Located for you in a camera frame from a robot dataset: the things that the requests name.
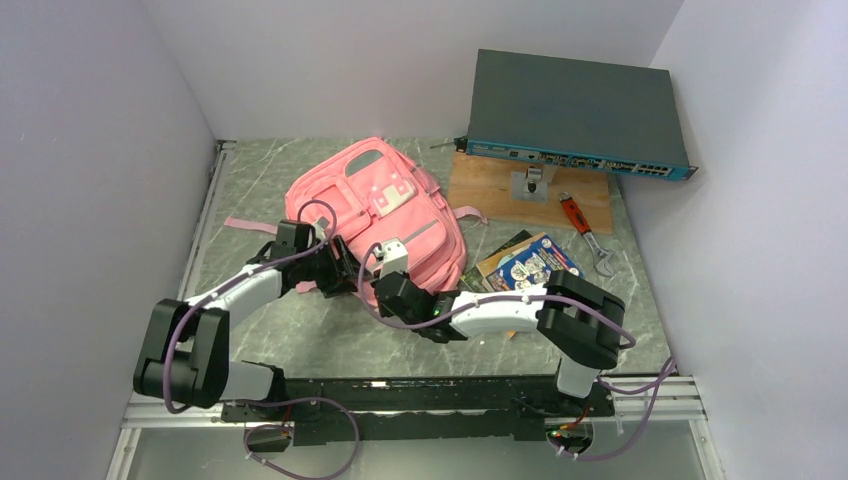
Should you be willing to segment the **pink student backpack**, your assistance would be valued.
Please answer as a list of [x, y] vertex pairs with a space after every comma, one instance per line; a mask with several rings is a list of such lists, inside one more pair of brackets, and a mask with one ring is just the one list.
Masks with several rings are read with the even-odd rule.
[[361, 266], [359, 282], [373, 274], [368, 248], [399, 238], [409, 253], [408, 274], [430, 293], [457, 289], [467, 261], [458, 221], [480, 217], [473, 207], [451, 208], [435, 178], [379, 137], [356, 142], [294, 181], [285, 195], [283, 221], [335, 222]]

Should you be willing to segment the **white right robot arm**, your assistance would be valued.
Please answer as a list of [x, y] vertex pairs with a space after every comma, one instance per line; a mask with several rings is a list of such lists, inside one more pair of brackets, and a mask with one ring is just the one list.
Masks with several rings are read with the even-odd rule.
[[566, 271], [508, 292], [430, 293], [399, 272], [381, 275], [372, 287], [380, 322], [435, 343], [507, 331], [542, 335], [561, 355], [550, 392], [564, 415], [585, 407], [600, 372], [615, 368], [619, 352], [636, 345], [624, 328], [624, 301]]

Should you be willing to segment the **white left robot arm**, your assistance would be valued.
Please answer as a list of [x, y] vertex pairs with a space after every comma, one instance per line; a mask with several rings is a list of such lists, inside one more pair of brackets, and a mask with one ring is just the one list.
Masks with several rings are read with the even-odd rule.
[[261, 419], [279, 417], [289, 398], [283, 369], [232, 360], [232, 327], [304, 283], [327, 298], [354, 293], [359, 268], [340, 236], [303, 222], [280, 222], [275, 238], [223, 284], [154, 306], [134, 392], [164, 400], [172, 413], [244, 401]]

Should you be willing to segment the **blue network switch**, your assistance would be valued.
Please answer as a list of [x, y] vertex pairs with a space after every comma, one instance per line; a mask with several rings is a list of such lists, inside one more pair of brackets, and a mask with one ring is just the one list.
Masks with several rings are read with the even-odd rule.
[[696, 172], [669, 71], [481, 49], [457, 148], [669, 181]]

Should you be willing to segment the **wooden board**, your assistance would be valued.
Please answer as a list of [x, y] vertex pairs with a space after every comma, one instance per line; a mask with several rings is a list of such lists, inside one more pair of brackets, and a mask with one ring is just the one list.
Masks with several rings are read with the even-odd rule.
[[558, 195], [569, 193], [598, 234], [613, 232], [609, 178], [604, 173], [549, 167], [548, 183], [531, 200], [522, 196], [528, 163], [455, 153], [447, 187], [453, 208], [474, 207], [490, 220], [570, 228]]

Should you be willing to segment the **blue sticker book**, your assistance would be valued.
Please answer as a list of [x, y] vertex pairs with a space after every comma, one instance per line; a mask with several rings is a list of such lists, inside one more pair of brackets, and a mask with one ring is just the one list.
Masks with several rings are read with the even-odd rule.
[[483, 282], [492, 292], [520, 290], [543, 285], [553, 272], [560, 270], [584, 277], [578, 265], [545, 233], [527, 250], [483, 277]]

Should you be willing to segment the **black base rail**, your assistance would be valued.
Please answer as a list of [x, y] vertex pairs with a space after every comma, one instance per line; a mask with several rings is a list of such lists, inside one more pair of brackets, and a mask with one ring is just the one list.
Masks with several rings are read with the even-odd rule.
[[546, 432], [572, 420], [609, 418], [611, 393], [593, 385], [587, 398], [558, 391], [553, 374], [289, 379], [292, 407], [229, 402], [225, 423], [293, 426], [297, 446], [346, 441], [358, 429], [364, 441], [508, 437], [542, 441]]

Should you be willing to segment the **grey metal bracket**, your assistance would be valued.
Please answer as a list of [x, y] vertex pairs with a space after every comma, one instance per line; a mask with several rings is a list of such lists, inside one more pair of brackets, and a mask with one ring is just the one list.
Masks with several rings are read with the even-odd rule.
[[514, 201], [546, 204], [548, 186], [553, 180], [556, 166], [527, 167], [524, 171], [513, 171], [510, 175], [510, 194]]

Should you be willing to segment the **orange adjustable wrench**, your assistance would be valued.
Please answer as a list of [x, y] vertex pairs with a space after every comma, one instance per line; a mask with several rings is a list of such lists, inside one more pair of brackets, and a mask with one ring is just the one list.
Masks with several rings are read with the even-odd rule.
[[577, 232], [589, 245], [589, 248], [593, 255], [595, 271], [603, 277], [613, 277], [615, 271], [612, 268], [610, 262], [611, 258], [613, 257], [613, 252], [603, 248], [599, 244], [584, 213], [582, 212], [574, 198], [568, 192], [559, 193], [558, 200], [566, 217], [569, 219], [569, 221], [572, 223]]

